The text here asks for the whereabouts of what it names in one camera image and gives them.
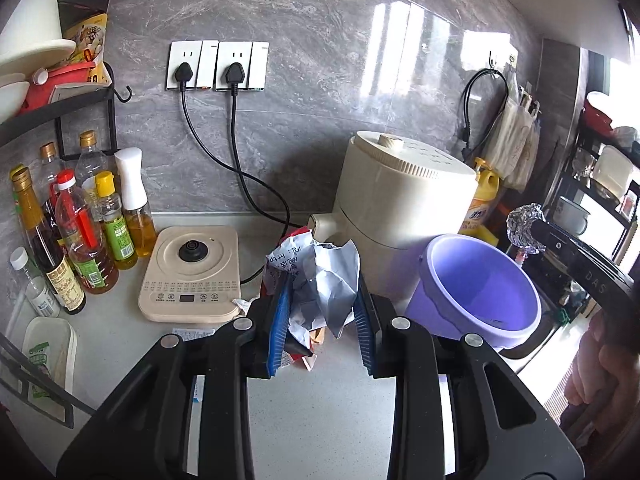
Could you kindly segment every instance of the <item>white switch plate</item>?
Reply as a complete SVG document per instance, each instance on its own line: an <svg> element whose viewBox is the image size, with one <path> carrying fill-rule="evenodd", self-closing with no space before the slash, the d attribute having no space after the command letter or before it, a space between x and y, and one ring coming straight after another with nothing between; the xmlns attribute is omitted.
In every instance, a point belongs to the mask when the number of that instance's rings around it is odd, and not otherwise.
<svg viewBox="0 0 640 480"><path fill-rule="evenodd" d="M254 41L251 49L247 90L264 90L264 80L267 77L268 54L269 43L266 41Z"/></svg>
<svg viewBox="0 0 640 480"><path fill-rule="evenodd" d="M211 90L216 78L216 59L218 58L218 40L202 41L200 51L200 65L198 66L198 77L196 78L196 88Z"/></svg>
<svg viewBox="0 0 640 480"><path fill-rule="evenodd" d="M175 80L176 69L184 62L189 63L193 76L187 82L187 88L196 86L196 74L200 63L200 51L202 40L198 41L174 41L169 51L169 63L166 70L166 89L174 90L179 88L179 83Z"/></svg>
<svg viewBox="0 0 640 480"><path fill-rule="evenodd" d="M249 62L251 59L252 41L220 41L218 44L218 63L216 65L216 90L228 90L226 70L232 63L238 62L244 69L244 81L238 89L246 89L249 83Z"/></svg>

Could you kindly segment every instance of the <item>human hand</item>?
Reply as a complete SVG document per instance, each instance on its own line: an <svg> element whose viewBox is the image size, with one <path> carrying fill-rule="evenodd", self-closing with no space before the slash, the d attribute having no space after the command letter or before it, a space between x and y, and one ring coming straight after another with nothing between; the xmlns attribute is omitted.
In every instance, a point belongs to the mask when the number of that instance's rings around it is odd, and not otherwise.
<svg viewBox="0 0 640 480"><path fill-rule="evenodd" d="M640 357L622 346L605 344L604 336L604 314L599 311L580 340L573 372L564 389L570 404L590 404L609 374L618 380L611 400L594 421L599 433L626 422L640 401Z"/></svg>

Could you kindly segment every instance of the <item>dish soap bottle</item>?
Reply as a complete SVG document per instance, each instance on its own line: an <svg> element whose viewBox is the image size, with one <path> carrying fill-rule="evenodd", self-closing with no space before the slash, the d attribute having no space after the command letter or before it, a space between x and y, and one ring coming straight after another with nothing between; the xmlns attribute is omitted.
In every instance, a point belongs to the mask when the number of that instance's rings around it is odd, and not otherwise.
<svg viewBox="0 0 640 480"><path fill-rule="evenodd" d="M18 247L11 253L9 261L16 271L20 290L24 291L38 316L58 317L60 305L40 269L29 259L26 249Z"/></svg>
<svg viewBox="0 0 640 480"><path fill-rule="evenodd" d="M500 177L479 157L476 157L475 170L478 189L471 201L469 210L466 212L465 220L462 222L459 234L473 236L474 238L483 240L486 229L481 229L482 223L486 220L486 212L489 210L492 200L498 194Z"/></svg>
<svg viewBox="0 0 640 480"><path fill-rule="evenodd" d="M107 251L100 228L94 222L85 193L76 186L73 170L58 174L60 196L56 221L65 238L66 250L84 289L92 294L111 290L118 281L118 268Z"/></svg>
<svg viewBox="0 0 640 480"><path fill-rule="evenodd" d="M101 171L95 177L95 189L98 193L98 207L102 216L102 230L113 252L116 267L130 269L138 261L133 247L127 223L122 216L122 201L113 185L113 173Z"/></svg>
<svg viewBox="0 0 640 480"><path fill-rule="evenodd" d="M33 190L29 169L18 170L12 176L12 182L20 206L22 225L35 261L47 275L65 311L68 314L78 314L86 304L86 294L44 218Z"/></svg>
<svg viewBox="0 0 640 480"><path fill-rule="evenodd" d="M87 202L91 206L94 220L99 222L100 209L98 195L95 191L95 176L108 168L107 156L98 149L95 130L87 130L80 134L80 157L76 164L76 181L88 195Z"/></svg>
<svg viewBox="0 0 640 480"><path fill-rule="evenodd" d="M115 154L122 183L122 206L138 256L149 256L156 243L156 228L151 208L142 184L142 150L125 148Z"/></svg>
<svg viewBox="0 0 640 480"><path fill-rule="evenodd" d="M56 153L56 145L48 142L40 147L40 173L36 179L36 195L42 205L42 212L46 218L58 244L66 254L65 241L56 224L56 202L58 201L58 184L56 175L65 169L65 163Z"/></svg>

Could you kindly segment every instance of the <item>crumpled paper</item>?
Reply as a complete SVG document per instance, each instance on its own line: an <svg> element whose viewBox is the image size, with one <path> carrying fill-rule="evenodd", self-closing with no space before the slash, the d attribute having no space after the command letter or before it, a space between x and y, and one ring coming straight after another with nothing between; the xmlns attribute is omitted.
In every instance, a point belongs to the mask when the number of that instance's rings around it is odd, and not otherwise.
<svg viewBox="0 0 640 480"><path fill-rule="evenodd" d="M321 244L311 231L286 238L265 256L262 273L267 294L274 294L281 272L292 274L289 332L310 348L309 331L326 326L336 338L353 320L360 256L352 241L343 247Z"/></svg>

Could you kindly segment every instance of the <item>gold bottle cap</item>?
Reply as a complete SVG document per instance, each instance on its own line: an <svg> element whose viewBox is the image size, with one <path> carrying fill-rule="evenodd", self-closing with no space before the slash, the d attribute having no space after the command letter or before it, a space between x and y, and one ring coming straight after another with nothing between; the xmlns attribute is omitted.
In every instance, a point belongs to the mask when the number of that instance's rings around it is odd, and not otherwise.
<svg viewBox="0 0 640 480"><path fill-rule="evenodd" d="M100 198L116 192L111 171L101 171L95 176L95 190Z"/></svg>
<svg viewBox="0 0 640 480"><path fill-rule="evenodd" d="M17 166L14 166L13 168L11 168L11 171L9 171L9 180L11 180L14 177L14 175L18 173L18 171L20 171L22 168L25 168L24 164L18 164Z"/></svg>
<svg viewBox="0 0 640 480"><path fill-rule="evenodd" d="M50 156L56 156L55 142L47 142L40 147L40 158L49 158Z"/></svg>
<svg viewBox="0 0 640 480"><path fill-rule="evenodd" d="M80 134L80 147L86 148L96 143L95 130L87 130Z"/></svg>
<svg viewBox="0 0 640 480"><path fill-rule="evenodd" d="M24 191L28 187L31 187L31 173L29 173L29 168L22 168L14 173L14 176L11 177L12 182L14 183L14 189L16 191Z"/></svg>

